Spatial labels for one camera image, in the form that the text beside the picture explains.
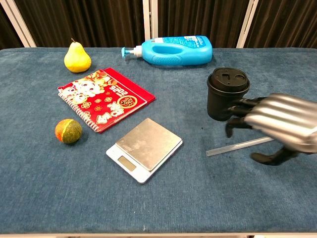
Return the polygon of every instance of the ball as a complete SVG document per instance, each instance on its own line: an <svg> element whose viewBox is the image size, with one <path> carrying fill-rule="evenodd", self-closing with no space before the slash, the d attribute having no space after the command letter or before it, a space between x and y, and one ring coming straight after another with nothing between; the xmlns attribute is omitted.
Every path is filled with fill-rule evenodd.
<svg viewBox="0 0 317 238"><path fill-rule="evenodd" d="M55 127L55 135L63 143L70 144L77 141L83 132L79 122L74 119L61 120Z"/></svg>

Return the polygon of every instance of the curtain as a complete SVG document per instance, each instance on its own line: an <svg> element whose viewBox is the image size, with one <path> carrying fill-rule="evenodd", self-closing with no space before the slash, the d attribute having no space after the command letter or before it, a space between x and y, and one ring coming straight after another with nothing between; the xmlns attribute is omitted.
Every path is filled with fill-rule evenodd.
<svg viewBox="0 0 317 238"><path fill-rule="evenodd" d="M144 42L142 0L15 0L38 47L134 47Z"/></svg>
<svg viewBox="0 0 317 238"><path fill-rule="evenodd" d="M12 26L1 4L0 4L0 31L1 31L0 50L6 49L6 48L23 47L23 44L18 34L15 32L15 29Z"/></svg>
<svg viewBox="0 0 317 238"><path fill-rule="evenodd" d="M235 48L248 0L158 0L158 35L205 35L215 48Z"/></svg>
<svg viewBox="0 0 317 238"><path fill-rule="evenodd" d="M260 0L244 47L317 48L317 0Z"/></svg>

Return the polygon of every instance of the kitchen scale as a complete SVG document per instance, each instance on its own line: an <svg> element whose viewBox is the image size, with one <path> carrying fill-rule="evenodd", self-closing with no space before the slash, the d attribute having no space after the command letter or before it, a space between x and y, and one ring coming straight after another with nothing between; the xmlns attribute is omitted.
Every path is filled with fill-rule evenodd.
<svg viewBox="0 0 317 238"><path fill-rule="evenodd" d="M146 118L111 146L106 154L144 184L182 143L180 137Z"/></svg>

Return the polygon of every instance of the pear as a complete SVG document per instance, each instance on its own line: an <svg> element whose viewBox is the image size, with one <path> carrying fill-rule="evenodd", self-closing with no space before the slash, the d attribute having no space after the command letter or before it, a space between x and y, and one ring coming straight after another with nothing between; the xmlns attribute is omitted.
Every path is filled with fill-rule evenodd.
<svg viewBox="0 0 317 238"><path fill-rule="evenodd" d="M74 41L73 38L71 39L73 42L64 57L65 66L73 73L84 72L91 66L91 58L79 42Z"/></svg>

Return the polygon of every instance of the robotic hand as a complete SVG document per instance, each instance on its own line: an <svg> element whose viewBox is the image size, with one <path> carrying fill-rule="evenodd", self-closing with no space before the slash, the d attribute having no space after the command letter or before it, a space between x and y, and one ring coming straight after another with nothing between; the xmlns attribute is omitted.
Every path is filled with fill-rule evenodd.
<svg viewBox="0 0 317 238"><path fill-rule="evenodd" d="M283 144L273 155L252 153L253 160L280 165L298 153L317 153L317 103L273 93L265 98L238 99L232 105L228 110L237 117L227 121L227 137L234 128L257 129Z"/></svg>

